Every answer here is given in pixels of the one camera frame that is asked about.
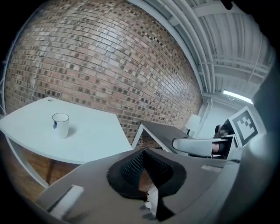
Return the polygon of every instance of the white wall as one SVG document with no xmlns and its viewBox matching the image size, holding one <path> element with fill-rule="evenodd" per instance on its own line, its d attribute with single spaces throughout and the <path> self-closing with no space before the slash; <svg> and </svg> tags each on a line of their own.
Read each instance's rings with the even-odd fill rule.
<svg viewBox="0 0 280 224">
<path fill-rule="evenodd" d="M 209 111 L 208 116 L 196 138 L 213 138 L 215 134 L 215 127 L 219 124 L 223 124 L 230 116 L 234 115 L 237 111 L 237 109 L 213 101 L 213 106 Z M 257 122 L 257 125 L 259 126 L 260 132 L 265 132 L 265 127 L 262 121 L 255 116 L 254 118 Z"/>
</svg>

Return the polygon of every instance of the fluorescent light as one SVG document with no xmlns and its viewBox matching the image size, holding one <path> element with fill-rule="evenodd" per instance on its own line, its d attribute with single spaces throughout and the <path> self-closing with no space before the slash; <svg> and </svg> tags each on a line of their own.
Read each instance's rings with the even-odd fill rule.
<svg viewBox="0 0 280 224">
<path fill-rule="evenodd" d="M 238 95 L 238 94 L 236 94 L 236 93 L 232 93 L 232 92 L 229 92 L 229 91 L 224 90 L 224 94 L 229 95 L 229 96 L 236 97 L 236 98 L 238 98 L 238 99 L 241 99 L 241 100 L 244 100 L 244 101 L 246 101 L 246 102 L 248 102 L 248 103 L 253 104 L 252 100 L 250 100 L 249 98 L 246 98 L 246 97 L 244 97 L 244 96 Z"/>
</svg>

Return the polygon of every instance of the white mug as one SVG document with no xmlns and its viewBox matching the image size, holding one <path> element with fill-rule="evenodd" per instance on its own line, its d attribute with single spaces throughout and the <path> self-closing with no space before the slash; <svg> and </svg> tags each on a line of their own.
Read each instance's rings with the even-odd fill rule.
<svg viewBox="0 0 280 224">
<path fill-rule="evenodd" d="M 69 130 L 69 116 L 63 113 L 56 113 L 52 116 L 53 129 L 59 138 L 66 138 Z"/>
</svg>

